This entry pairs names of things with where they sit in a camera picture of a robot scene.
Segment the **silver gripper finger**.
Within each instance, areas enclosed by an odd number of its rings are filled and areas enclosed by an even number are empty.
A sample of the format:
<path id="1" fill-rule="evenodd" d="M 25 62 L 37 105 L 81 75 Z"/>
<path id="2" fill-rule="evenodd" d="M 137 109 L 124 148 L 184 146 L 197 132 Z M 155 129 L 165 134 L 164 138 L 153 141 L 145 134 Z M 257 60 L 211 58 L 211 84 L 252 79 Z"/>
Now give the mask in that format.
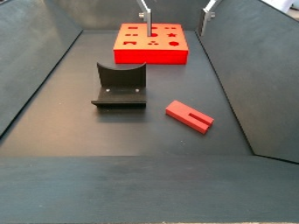
<path id="1" fill-rule="evenodd" d="M 141 9 L 139 12 L 139 17 L 145 21 L 145 28 L 147 28 L 147 36 L 152 36 L 152 12 L 145 4 L 145 0 L 136 0 L 137 5 Z"/>
<path id="2" fill-rule="evenodd" d="M 201 19 L 199 34 L 203 35 L 207 27 L 208 21 L 215 17 L 215 8 L 217 6 L 219 0 L 209 0 L 207 6 L 201 9 Z"/>

